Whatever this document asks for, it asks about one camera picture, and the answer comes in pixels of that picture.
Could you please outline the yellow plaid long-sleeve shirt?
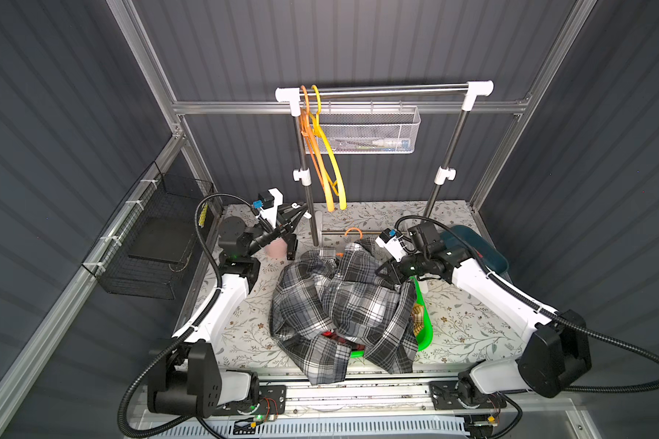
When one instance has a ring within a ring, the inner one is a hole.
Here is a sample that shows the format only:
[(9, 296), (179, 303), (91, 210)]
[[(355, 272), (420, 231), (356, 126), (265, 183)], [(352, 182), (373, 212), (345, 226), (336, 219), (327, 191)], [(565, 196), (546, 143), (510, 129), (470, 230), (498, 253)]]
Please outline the yellow plaid long-sleeve shirt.
[(422, 305), (415, 304), (412, 307), (411, 318), (413, 321), (413, 333), (416, 338), (426, 327), (424, 314), (425, 314), (425, 309)]

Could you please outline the brown orange hanger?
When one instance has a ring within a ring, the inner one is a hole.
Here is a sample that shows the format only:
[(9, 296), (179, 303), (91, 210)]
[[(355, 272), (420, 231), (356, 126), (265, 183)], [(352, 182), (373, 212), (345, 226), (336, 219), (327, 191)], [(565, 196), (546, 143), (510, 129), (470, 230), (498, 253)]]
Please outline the brown orange hanger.
[(360, 241), (364, 237), (364, 233), (361, 229), (356, 227), (351, 227), (347, 229), (340, 235), (338, 243), (336, 245), (336, 254), (340, 257), (344, 256), (345, 248), (350, 243), (355, 243)]

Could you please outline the orange plastic hanger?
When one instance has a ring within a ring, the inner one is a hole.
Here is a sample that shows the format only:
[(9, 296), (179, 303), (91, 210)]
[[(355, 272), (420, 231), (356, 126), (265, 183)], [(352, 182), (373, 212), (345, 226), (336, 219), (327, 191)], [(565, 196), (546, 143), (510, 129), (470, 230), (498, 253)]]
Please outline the orange plastic hanger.
[(323, 190), (325, 202), (327, 204), (327, 210), (328, 212), (333, 212), (333, 210), (335, 210), (333, 189), (331, 188), (330, 176), (325, 168), (318, 140), (313, 125), (311, 124), (312, 115), (309, 105), (308, 90), (305, 86), (301, 86), (300, 89), (304, 100), (304, 107), (301, 109), (301, 134), (306, 142), (312, 163), (318, 175), (320, 186)]

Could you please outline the grey plaid long-sleeve shirt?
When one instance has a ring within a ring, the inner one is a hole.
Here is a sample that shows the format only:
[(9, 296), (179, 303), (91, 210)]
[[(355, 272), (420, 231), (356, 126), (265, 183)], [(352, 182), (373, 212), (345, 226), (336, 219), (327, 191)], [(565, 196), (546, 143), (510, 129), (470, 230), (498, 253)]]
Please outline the grey plaid long-sleeve shirt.
[(313, 249), (285, 267), (270, 308), (270, 336), (313, 385), (345, 380), (354, 346), (389, 374), (413, 371), (415, 285), (377, 274), (387, 253), (368, 239), (342, 256)]

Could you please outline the yellow plastic hanger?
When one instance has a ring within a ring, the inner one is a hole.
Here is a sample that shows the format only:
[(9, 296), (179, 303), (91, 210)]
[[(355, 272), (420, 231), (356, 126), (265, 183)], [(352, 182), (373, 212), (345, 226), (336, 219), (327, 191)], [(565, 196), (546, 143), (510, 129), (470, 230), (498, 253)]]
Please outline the yellow plastic hanger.
[(343, 182), (342, 173), (340, 173), (340, 167), (338, 161), (335, 157), (335, 153), (331, 147), (330, 141), (325, 135), (322, 126), (320, 124), (320, 114), (322, 109), (320, 90), (316, 85), (312, 85), (313, 93), (315, 94), (317, 111), (312, 117), (313, 122), (313, 131), (316, 136), (319, 136), (322, 140), (327, 156), (331, 161), (331, 165), (335, 175), (335, 181), (331, 183), (332, 191), (338, 196), (339, 205), (341, 210), (346, 210), (348, 208), (347, 193), (346, 188)]

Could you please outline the red black plaid shirt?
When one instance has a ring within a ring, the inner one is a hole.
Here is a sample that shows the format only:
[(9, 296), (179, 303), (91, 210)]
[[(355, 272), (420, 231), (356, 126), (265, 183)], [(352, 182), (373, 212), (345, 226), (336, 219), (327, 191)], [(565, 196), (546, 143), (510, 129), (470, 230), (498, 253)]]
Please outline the red black plaid shirt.
[(339, 343), (340, 345), (349, 347), (352, 352), (364, 351), (364, 349), (365, 349), (364, 345), (361, 345), (361, 344), (358, 344), (358, 343), (353, 342), (351, 340), (348, 340), (347, 338), (344, 338), (344, 337), (338, 335), (335, 331), (323, 332), (322, 336), (324, 336), (325, 338), (328, 338), (330, 340), (333, 340), (333, 341)]

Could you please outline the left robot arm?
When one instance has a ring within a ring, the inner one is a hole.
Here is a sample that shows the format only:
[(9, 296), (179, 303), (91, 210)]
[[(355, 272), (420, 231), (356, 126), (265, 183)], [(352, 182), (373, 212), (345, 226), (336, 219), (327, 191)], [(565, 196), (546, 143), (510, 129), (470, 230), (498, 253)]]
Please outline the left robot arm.
[[(221, 409), (243, 411), (247, 425), (256, 426), (254, 410), (261, 400), (256, 373), (239, 369), (220, 369), (215, 356), (228, 320), (252, 292), (261, 263), (256, 254), (273, 241), (288, 247), (293, 257), (297, 245), (296, 229), (304, 218), (311, 218), (305, 203), (286, 203), (277, 188), (259, 193), (247, 203), (256, 224), (249, 226), (238, 217), (223, 219), (218, 227), (221, 248), (214, 257), (203, 237), (199, 237), (205, 258), (215, 274), (215, 284), (201, 306), (178, 329), (134, 382), (124, 392), (117, 410), (117, 426), (129, 438), (161, 435), (184, 422), (195, 419), (205, 430), (207, 418)], [(148, 410), (170, 415), (170, 421), (148, 429), (137, 429), (128, 421), (129, 404), (140, 385), (146, 385)]]

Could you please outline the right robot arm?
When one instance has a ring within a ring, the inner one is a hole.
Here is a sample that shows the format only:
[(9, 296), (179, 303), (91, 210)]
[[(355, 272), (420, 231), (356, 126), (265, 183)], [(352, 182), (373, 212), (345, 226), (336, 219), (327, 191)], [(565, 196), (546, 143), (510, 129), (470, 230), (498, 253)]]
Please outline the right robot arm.
[(560, 312), (515, 287), (486, 263), (482, 252), (454, 235), (452, 244), (441, 235), (452, 234), (450, 226), (416, 216), (417, 225), (406, 233), (397, 227), (383, 230), (377, 245), (391, 258), (377, 275), (393, 284), (411, 277), (433, 274), (476, 297), (523, 340), (521, 355), (504, 360), (485, 360), (459, 374), (459, 402), (475, 408), (496, 393), (532, 391), (554, 398), (570, 393), (646, 393), (659, 390), (659, 379), (626, 385), (580, 386), (578, 379), (592, 367), (589, 342), (594, 339), (650, 360), (659, 366), (659, 356), (628, 342), (588, 329), (585, 320), (569, 310)]

